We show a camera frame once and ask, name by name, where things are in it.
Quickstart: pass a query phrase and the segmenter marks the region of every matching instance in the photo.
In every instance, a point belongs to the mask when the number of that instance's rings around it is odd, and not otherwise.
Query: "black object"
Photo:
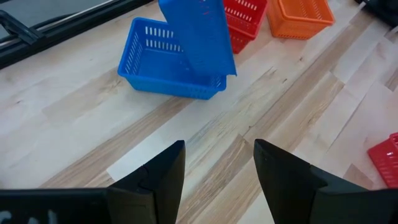
[[[398,190],[368,191],[257,139],[254,161],[275,224],[398,223]]]
[[[0,190],[0,224],[174,224],[184,170],[185,143],[177,141],[107,188]]]
[[[395,28],[398,26],[398,0],[355,0],[365,2],[364,10],[373,13],[383,22]]]
[[[18,38],[3,45],[0,42],[0,69],[57,45],[151,1],[153,0],[110,1],[41,30],[37,30],[38,27],[36,26],[27,28],[11,15],[1,11],[1,24],[12,34],[2,39],[2,41],[12,40],[13,37]]]

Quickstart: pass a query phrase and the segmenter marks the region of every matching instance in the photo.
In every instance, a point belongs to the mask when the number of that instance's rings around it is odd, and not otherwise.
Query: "basket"
[[[208,100],[226,76],[198,76],[166,22],[135,18],[118,73],[136,90]]]
[[[389,188],[398,188],[398,133],[368,150],[369,157]]]
[[[274,37],[301,40],[335,21],[326,0],[269,0],[267,15]]]
[[[167,23],[198,75],[235,75],[222,0],[159,0]]]
[[[264,19],[268,0],[224,0],[232,51],[238,54],[254,40]]]

